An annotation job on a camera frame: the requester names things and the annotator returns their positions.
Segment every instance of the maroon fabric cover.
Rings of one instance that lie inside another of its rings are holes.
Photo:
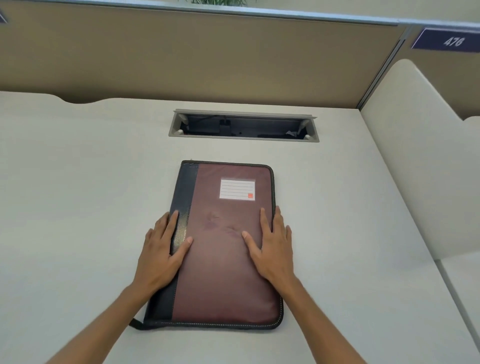
[[[220,199],[222,178],[255,180],[255,201]],[[179,271],[172,321],[272,323],[280,296],[250,259],[241,232],[262,244],[260,208],[272,221],[272,184],[265,167],[200,164],[186,236],[194,238]]]

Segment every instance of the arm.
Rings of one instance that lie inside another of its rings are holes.
[[[100,364],[118,340],[130,320],[160,288],[173,279],[193,241],[187,238],[170,256],[170,240],[178,211],[170,221],[164,214],[150,229],[138,259],[135,278],[120,296],[90,325],[65,345],[47,364]]]
[[[242,233],[243,239],[260,275],[272,283],[292,311],[315,361],[318,364],[365,363],[295,277],[292,230],[290,226],[285,228],[280,208],[276,207],[273,232],[263,208],[260,210],[260,224],[263,231],[261,249],[248,232]]]

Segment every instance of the hand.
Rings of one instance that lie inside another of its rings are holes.
[[[265,209],[260,209],[262,248],[259,249],[252,236],[244,231],[242,237],[250,251],[258,273],[283,296],[297,280],[293,273],[292,230],[283,224],[280,208],[275,208],[273,232],[270,231]]]
[[[169,284],[182,264],[193,238],[190,236],[170,255],[170,241],[177,225],[178,211],[168,220],[166,212],[145,235],[145,243],[132,286],[148,300],[157,290]]]

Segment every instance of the blue sign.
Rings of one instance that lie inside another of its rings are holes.
[[[413,43],[412,48],[479,53],[480,30],[425,28]]]

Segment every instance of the number 476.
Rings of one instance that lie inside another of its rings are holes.
[[[465,38],[451,37],[449,40],[447,40],[444,43],[444,45],[458,47],[460,44],[463,43],[464,40],[465,40]]]

